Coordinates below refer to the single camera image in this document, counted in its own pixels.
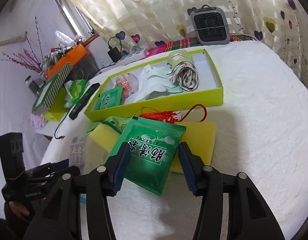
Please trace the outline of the person's left hand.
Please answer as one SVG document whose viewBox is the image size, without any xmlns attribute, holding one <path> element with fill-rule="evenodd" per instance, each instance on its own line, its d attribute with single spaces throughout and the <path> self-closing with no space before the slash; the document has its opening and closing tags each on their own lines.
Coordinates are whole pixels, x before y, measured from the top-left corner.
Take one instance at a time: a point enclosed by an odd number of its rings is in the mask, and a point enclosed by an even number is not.
<svg viewBox="0 0 308 240">
<path fill-rule="evenodd" d="M 9 202 L 11 211 L 19 218 L 29 217 L 29 210 L 21 203 L 11 201 Z"/>
</svg>

